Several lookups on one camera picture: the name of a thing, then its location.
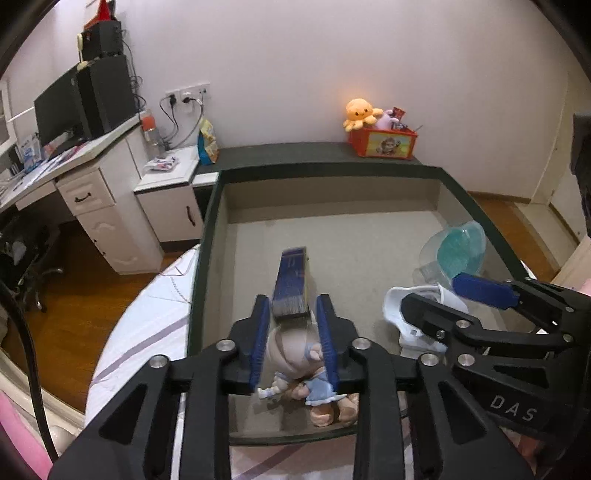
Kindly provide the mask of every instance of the cabinet door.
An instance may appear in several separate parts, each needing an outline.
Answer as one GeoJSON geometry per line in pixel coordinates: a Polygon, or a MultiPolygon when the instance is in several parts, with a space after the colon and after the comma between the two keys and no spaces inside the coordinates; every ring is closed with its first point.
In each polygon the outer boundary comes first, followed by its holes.
{"type": "Polygon", "coordinates": [[[77,218],[113,270],[131,273],[150,269],[116,207],[84,213],[77,218]]]}
{"type": "Polygon", "coordinates": [[[161,242],[201,238],[203,221],[190,185],[141,193],[137,197],[161,242]]]}

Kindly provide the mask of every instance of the teal plastic lid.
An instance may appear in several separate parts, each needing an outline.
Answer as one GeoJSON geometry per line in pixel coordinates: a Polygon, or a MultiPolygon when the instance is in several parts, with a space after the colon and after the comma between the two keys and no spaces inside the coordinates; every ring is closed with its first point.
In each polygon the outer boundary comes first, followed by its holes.
{"type": "Polygon", "coordinates": [[[486,235],[480,224],[471,221],[446,233],[437,249],[437,263],[448,281],[460,273],[480,273],[486,251],[486,235]]]}

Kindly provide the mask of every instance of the white cabinet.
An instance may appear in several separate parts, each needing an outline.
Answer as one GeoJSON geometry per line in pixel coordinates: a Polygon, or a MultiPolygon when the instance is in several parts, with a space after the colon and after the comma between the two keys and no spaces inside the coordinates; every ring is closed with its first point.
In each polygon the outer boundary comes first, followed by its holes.
{"type": "Polygon", "coordinates": [[[133,189],[140,177],[129,139],[72,170],[56,186],[99,252],[120,274],[160,271],[163,252],[133,189]]]}
{"type": "Polygon", "coordinates": [[[193,193],[191,179],[197,168],[195,147],[169,153],[177,159],[170,171],[149,171],[134,192],[150,225],[161,242],[197,240],[203,232],[203,220],[193,193]]]}
{"type": "Polygon", "coordinates": [[[78,221],[113,270],[120,273],[147,270],[150,259],[135,246],[116,207],[83,213],[78,216],[78,221]]]}
{"type": "Polygon", "coordinates": [[[141,193],[137,198],[161,242],[201,238],[203,221],[191,185],[141,193]]]}

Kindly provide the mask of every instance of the orange octopus plush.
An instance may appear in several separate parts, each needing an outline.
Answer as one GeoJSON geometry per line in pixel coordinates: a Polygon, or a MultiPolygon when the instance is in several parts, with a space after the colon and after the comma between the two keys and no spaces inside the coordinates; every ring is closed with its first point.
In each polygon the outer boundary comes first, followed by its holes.
{"type": "Polygon", "coordinates": [[[359,130],[363,127],[363,123],[373,125],[378,121],[374,115],[382,115],[384,111],[381,108],[374,108],[367,100],[356,98],[347,103],[345,107],[347,112],[347,120],[343,122],[346,132],[351,130],[359,130]]]}

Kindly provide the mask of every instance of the snack bag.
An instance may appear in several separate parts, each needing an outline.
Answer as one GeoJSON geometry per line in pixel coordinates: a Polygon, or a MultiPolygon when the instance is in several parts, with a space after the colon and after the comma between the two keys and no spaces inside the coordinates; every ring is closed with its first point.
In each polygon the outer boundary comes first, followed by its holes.
{"type": "Polygon", "coordinates": [[[216,142],[216,134],[213,131],[213,125],[206,118],[199,127],[199,136],[197,137],[197,153],[202,165],[211,165],[217,160],[219,149],[216,142]]]}

